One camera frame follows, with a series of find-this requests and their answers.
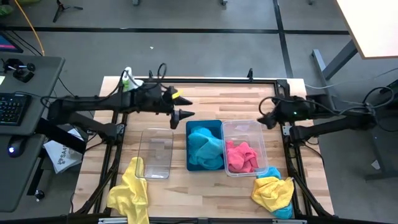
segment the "cyan towel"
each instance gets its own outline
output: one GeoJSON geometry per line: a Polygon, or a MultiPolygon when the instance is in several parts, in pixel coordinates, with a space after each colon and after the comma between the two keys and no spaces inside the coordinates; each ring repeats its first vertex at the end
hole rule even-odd
{"type": "MultiPolygon", "coordinates": [[[[276,177],[279,180],[282,179],[280,176],[280,172],[276,167],[270,166],[268,167],[268,171],[265,174],[258,175],[257,178],[263,178],[263,177],[276,177]]],[[[290,219],[292,218],[293,215],[293,208],[292,208],[292,202],[289,203],[288,206],[284,208],[280,208],[278,210],[275,210],[272,212],[273,215],[277,218],[281,219],[290,219]]]]}
{"type": "Polygon", "coordinates": [[[188,136],[189,163],[201,165],[208,170],[216,170],[224,165],[223,142],[214,137],[207,128],[197,126],[192,128],[188,136]]]}

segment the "wooden table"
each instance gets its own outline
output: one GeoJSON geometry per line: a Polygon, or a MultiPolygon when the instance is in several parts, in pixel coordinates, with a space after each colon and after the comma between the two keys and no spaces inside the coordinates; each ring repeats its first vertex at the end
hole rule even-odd
{"type": "MultiPolygon", "coordinates": [[[[100,94],[107,95],[111,92],[118,79],[118,77],[104,77],[100,94]]],[[[302,79],[289,79],[288,82],[292,95],[306,95],[302,79]]],[[[193,105],[181,108],[194,111],[196,114],[182,120],[174,130],[170,177],[167,180],[147,180],[149,216],[273,218],[265,208],[253,202],[250,197],[255,177],[228,177],[223,170],[189,172],[185,167],[185,123],[187,121],[256,119],[261,116],[258,112],[260,100],[274,95],[273,85],[178,83],[174,86],[178,90],[182,90],[183,97],[193,102],[193,105]]],[[[272,108],[271,101],[266,101],[262,109],[267,111],[272,108]]],[[[97,111],[95,120],[108,123],[111,121],[111,116],[111,111],[97,111]]],[[[156,116],[152,113],[132,113],[129,115],[118,172],[118,183],[120,183],[121,176],[131,158],[137,156],[141,132],[147,128],[169,128],[169,119],[164,114],[156,116]]],[[[312,125],[313,123],[312,121],[303,121],[298,124],[312,125]]],[[[283,178],[286,178],[287,168],[280,128],[277,126],[268,130],[264,126],[262,131],[270,166],[276,166],[283,178]]],[[[90,145],[98,142],[100,139],[94,139],[90,145]]],[[[75,208],[80,208],[98,185],[104,150],[105,145],[100,145],[85,154],[73,198],[75,208]]],[[[314,152],[304,147],[301,148],[301,152],[308,188],[325,210],[333,213],[322,160],[314,152]]],[[[299,202],[302,204],[301,190],[297,189],[297,191],[299,202]]],[[[106,205],[108,188],[104,192],[101,211],[106,205]]],[[[118,215],[118,213],[113,210],[113,215],[118,215]]]]}
{"type": "Polygon", "coordinates": [[[398,1],[336,0],[352,40],[325,65],[318,49],[312,56],[324,85],[357,52],[362,59],[398,57],[398,1]]]}

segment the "keyboard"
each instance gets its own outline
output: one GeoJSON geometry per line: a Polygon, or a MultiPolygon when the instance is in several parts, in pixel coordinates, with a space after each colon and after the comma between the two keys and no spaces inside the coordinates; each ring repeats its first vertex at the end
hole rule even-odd
{"type": "Polygon", "coordinates": [[[0,93],[0,126],[19,126],[30,103],[30,95],[0,93]]]}

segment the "pink cloth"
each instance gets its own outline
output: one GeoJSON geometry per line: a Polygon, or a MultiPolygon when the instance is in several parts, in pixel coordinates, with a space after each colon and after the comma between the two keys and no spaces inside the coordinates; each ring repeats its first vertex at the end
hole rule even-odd
{"type": "Polygon", "coordinates": [[[225,144],[229,171],[248,173],[254,172],[254,169],[259,167],[257,153],[249,147],[247,142],[242,142],[236,147],[232,141],[226,141],[225,144]]]}

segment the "yellow towel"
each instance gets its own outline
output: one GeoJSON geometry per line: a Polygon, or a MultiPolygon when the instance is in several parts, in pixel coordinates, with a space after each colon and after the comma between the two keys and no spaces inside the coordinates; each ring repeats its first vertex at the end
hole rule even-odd
{"type": "Polygon", "coordinates": [[[144,161],[134,157],[122,176],[121,185],[113,187],[108,194],[106,205],[127,216],[128,224],[149,224],[147,182],[136,177],[136,164],[141,176],[144,173],[144,161]]]}
{"type": "Polygon", "coordinates": [[[293,180],[279,180],[276,177],[263,177],[254,181],[251,198],[259,205],[273,212],[289,205],[294,190],[293,180]]]}

